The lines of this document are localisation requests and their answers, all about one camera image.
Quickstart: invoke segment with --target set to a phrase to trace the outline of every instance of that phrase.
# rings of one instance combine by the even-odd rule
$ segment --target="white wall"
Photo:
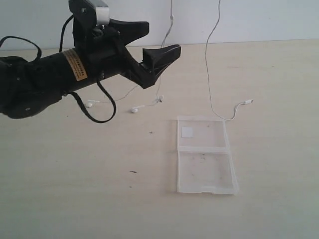
[[[134,45],[159,45],[169,27],[170,0],[106,0],[112,18],[146,20],[151,32]],[[167,43],[204,43],[217,19],[218,0],[174,0],[175,25]],[[221,22],[211,42],[319,38],[318,0],[222,0]],[[69,17],[67,0],[1,0],[0,37],[17,35],[57,48]],[[73,45],[71,27],[65,46]],[[26,49],[18,40],[5,49]]]

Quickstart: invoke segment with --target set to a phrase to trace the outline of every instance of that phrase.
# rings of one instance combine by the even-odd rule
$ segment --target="clear plastic box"
[[[237,194],[239,187],[225,121],[179,116],[177,127],[177,191]]]

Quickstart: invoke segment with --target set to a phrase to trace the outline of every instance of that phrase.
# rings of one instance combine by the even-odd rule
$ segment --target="small white square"
[[[193,128],[192,127],[182,127],[181,128],[182,138],[193,138]]]

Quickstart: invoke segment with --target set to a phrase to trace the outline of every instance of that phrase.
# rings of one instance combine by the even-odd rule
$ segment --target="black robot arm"
[[[32,62],[21,57],[0,58],[1,113],[12,119],[31,117],[71,94],[91,120],[107,122],[92,118],[74,91],[97,83],[114,106],[113,118],[116,105],[101,80],[120,74],[146,89],[180,57],[179,45],[143,49],[143,61],[139,63],[126,45],[149,33],[148,22],[110,19],[108,7],[101,0],[69,0],[69,8],[74,18],[75,48],[41,58],[40,48],[32,43],[38,49]],[[0,47],[8,38],[0,41]]]

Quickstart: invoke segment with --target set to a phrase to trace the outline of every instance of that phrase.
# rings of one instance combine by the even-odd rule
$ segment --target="white table surface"
[[[89,121],[71,96],[30,119],[0,116],[0,238],[319,238],[319,40],[209,46],[216,109],[229,117],[255,100],[227,123],[237,196],[176,193],[177,116],[212,115],[203,54],[183,46],[163,74],[164,103],[131,114],[157,91],[136,89],[108,124]],[[120,98],[134,84],[104,86]],[[96,85],[79,94],[104,100]]]

